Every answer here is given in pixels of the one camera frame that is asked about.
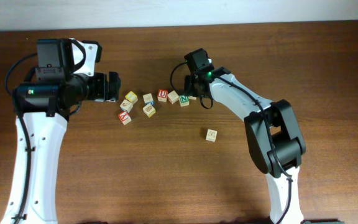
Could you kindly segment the green letter N block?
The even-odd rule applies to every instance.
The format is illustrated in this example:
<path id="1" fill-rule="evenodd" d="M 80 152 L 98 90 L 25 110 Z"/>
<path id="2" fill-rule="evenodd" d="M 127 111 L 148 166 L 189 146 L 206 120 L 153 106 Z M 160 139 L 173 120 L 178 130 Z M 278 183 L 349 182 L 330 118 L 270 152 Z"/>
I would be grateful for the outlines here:
<path id="1" fill-rule="evenodd" d="M 180 106 L 188 106 L 190 104 L 190 99 L 185 95 L 180 95 L 179 97 Z"/>

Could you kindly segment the plain wooden picture block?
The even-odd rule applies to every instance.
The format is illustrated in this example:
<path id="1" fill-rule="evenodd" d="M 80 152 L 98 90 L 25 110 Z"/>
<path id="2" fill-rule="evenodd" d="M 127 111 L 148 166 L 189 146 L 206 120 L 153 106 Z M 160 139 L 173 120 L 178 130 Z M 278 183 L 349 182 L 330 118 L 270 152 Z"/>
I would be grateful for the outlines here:
<path id="1" fill-rule="evenodd" d="M 167 98 L 171 104 L 174 104 L 179 100 L 179 95 L 175 90 L 173 90 L 167 95 Z"/>

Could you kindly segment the red letter U block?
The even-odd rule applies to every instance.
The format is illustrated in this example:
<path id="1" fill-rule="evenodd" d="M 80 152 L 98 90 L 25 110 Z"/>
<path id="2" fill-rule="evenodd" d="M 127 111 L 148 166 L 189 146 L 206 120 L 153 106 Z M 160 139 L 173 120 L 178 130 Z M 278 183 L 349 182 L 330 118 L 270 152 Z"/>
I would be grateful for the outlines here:
<path id="1" fill-rule="evenodd" d="M 168 95 L 168 91 L 167 90 L 159 90 L 157 93 L 157 99 L 161 102 L 166 102 L 167 101 L 167 95 Z"/>

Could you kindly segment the green edged picture block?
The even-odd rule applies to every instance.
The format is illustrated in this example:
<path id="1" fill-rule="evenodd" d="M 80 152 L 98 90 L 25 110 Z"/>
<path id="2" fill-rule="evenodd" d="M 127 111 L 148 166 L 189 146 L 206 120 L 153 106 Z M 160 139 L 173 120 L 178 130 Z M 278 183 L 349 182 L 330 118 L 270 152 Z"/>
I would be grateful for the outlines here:
<path id="1" fill-rule="evenodd" d="M 216 141 L 216 137 L 217 137 L 217 131 L 212 130 L 212 129 L 208 129 L 207 133 L 206 133 L 206 140 L 207 141 L 211 141 L 211 142 L 215 142 Z"/>

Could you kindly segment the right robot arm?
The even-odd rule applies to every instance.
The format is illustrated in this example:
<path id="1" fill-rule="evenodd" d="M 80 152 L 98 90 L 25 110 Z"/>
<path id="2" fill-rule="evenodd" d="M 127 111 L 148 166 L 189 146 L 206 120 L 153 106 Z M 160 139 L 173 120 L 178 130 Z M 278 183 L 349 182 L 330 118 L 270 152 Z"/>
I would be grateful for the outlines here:
<path id="1" fill-rule="evenodd" d="M 187 75 L 185 94 L 221 103 L 243 120 L 251 159 L 267 179 L 270 221 L 303 223 L 298 175 L 306 144 L 291 104 L 259 96 L 224 67 Z"/>

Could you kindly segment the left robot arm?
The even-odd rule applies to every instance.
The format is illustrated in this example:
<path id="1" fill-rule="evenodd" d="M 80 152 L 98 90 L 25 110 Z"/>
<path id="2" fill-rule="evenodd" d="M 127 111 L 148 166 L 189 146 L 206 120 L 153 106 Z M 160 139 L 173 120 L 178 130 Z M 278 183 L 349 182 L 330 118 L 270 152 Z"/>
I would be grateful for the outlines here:
<path id="1" fill-rule="evenodd" d="M 9 91 L 16 114 L 17 152 L 2 223 L 57 223 L 58 160 L 70 117 L 84 101 L 119 99 L 118 73 L 94 70 L 101 52 L 93 40 L 37 41 L 38 64 Z"/>

